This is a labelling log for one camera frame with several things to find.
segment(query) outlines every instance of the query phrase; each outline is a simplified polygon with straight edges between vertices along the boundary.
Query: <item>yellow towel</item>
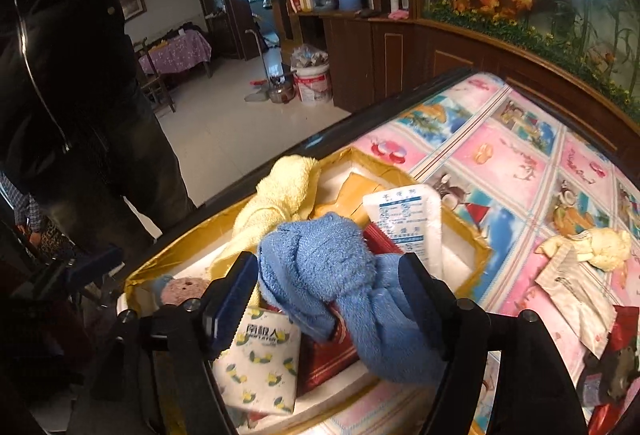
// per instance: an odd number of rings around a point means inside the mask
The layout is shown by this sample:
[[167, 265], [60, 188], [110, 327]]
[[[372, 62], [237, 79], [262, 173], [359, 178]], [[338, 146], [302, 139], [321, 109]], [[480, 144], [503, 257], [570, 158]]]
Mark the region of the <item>yellow towel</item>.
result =
[[[319, 177], [315, 159], [300, 155], [278, 159], [238, 214], [231, 240], [209, 266], [210, 278], [224, 277], [241, 251], [255, 252], [260, 240], [278, 224], [306, 220], [314, 208]], [[256, 306], [257, 301], [254, 292], [249, 304]]]

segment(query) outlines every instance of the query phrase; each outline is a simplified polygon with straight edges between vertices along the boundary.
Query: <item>lemon print packaging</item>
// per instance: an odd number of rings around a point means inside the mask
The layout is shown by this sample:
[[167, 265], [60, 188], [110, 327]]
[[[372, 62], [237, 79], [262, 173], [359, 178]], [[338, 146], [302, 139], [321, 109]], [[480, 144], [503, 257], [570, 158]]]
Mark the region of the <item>lemon print packaging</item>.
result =
[[248, 308], [231, 347], [213, 363], [227, 406], [290, 415], [296, 402], [300, 329], [284, 314]]

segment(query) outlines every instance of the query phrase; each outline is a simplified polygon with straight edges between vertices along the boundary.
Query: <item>hand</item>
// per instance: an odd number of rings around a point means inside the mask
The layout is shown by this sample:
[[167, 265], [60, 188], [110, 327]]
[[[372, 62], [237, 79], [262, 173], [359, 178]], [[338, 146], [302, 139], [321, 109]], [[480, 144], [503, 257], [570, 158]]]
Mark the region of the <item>hand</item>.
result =
[[42, 242], [42, 233], [31, 233], [31, 236], [29, 237], [29, 241], [31, 242], [31, 245], [33, 245], [34, 247], [39, 247], [40, 242]]

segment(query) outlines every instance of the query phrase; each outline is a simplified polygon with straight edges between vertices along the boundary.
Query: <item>white packet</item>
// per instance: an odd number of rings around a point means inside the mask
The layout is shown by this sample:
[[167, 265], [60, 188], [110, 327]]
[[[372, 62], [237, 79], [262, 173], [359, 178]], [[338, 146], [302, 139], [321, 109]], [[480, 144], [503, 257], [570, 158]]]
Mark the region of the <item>white packet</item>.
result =
[[440, 195], [424, 184], [364, 195], [362, 205], [383, 233], [405, 253], [415, 253], [427, 271], [443, 279]]

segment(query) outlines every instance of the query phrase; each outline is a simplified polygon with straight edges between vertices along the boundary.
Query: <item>white bucket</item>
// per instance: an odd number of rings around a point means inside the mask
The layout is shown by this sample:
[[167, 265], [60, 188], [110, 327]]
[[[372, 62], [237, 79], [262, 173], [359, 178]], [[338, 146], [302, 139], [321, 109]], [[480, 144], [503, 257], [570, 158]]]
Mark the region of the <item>white bucket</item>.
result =
[[329, 63], [298, 68], [293, 75], [303, 104], [315, 106], [321, 102], [329, 102], [331, 100]]

